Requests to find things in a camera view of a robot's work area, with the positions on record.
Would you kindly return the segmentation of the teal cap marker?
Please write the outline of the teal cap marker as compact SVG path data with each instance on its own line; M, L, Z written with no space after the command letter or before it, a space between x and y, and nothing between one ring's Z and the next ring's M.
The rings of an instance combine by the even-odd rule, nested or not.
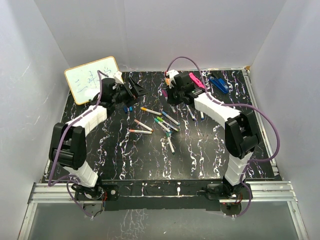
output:
M171 133L171 130L168 127L166 127L164 124L162 124L157 118L155 118L154 121L158 125L160 125L167 133L169 133L169 134Z

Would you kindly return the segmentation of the salmon cap marker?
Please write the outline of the salmon cap marker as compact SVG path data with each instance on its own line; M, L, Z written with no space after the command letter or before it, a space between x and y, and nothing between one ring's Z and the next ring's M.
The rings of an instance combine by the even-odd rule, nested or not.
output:
M130 133L135 133L135 134L146 134L146 135L151 135L153 132L152 131L147 131L147 130L137 130L137 129L129 129Z

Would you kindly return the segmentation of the yellow cap marker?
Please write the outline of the yellow cap marker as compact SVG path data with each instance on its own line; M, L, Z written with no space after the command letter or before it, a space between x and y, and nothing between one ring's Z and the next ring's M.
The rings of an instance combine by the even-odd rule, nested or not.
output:
M148 113L151 113L151 114L155 114L157 116L161 116L162 113L161 112L158 112L158 111L154 111L154 110L151 110L151 109L148 109L148 108L145 108L145 107L141 107L140 108L142 111L145 111L145 112L148 112Z

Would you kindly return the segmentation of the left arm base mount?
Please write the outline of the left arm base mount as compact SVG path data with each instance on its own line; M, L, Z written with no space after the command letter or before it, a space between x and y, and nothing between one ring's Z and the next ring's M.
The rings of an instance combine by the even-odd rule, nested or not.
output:
M76 183L71 185L78 201L116 201L119 198L119 187L115 184L98 183L94 187L85 187Z

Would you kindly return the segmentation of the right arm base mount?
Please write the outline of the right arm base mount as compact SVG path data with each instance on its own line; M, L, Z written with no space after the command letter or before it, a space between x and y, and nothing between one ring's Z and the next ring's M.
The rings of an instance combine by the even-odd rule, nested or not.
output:
M231 186L229 183L210 183L203 188L205 196L209 200L231 200L239 203L242 200L252 199L251 186L249 184L238 184Z

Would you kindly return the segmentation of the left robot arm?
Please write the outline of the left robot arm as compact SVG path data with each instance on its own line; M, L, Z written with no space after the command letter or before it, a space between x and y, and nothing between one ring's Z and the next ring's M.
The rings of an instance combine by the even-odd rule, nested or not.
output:
M104 188L97 183L98 175L86 160L86 137L107 120L108 115L115 110L115 105L123 103L131 107L147 93L131 77L124 83L117 83L114 77L102 79L99 93L89 100L90 106L85 112L67 123L54 125L48 155L52 162L51 170L54 171L56 165L62 166L86 188L85 192L91 199L99 199Z

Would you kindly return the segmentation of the yellow framed whiteboard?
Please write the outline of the yellow framed whiteboard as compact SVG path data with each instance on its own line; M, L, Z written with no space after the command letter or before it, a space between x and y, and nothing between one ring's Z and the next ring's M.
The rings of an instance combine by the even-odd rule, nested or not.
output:
M64 71L64 75L74 102L77 105L83 105L100 91L99 79L112 78L117 71L119 68L115 58L108 56L69 68Z

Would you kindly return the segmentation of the light blue cap marker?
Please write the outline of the light blue cap marker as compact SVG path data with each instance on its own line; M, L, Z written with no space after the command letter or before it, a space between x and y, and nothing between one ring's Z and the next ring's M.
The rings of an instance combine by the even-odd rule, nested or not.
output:
M186 108L187 108L188 113L190 114L190 116L191 116L192 120L193 120L193 121L195 121L195 120L196 120L196 118L195 118L195 115L193 114L193 112L192 112L191 108L190 108L188 105L186 105Z

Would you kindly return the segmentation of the blue stapler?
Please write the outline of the blue stapler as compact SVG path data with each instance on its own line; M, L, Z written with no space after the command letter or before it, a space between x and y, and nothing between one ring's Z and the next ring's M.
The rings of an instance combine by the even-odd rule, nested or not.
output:
M209 81L222 93L228 94L229 88L222 78L216 77L213 73L209 76Z

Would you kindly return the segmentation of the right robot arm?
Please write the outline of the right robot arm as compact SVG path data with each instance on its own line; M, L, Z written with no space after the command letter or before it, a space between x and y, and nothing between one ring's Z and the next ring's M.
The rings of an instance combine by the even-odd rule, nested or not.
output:
M205 83L195 83L187 72L165 72L164 91L170 105L185 103L203 112L224 129L225 147L229 153L228 167L223 177L223 194L233 199L241 192L245 171L257 145L261 142L259 126L253 112L243 113L217 100Z

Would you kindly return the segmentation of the tan cap marker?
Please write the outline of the tan cap marker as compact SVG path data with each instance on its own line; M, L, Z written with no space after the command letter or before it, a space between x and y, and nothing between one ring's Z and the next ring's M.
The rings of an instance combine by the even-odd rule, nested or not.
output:
M143 128L147 129L148 131L154 132L154 130L151 127L149 127L146 124L140 122L139 120L134 119L134 122L137 123L138 125L142 126Z

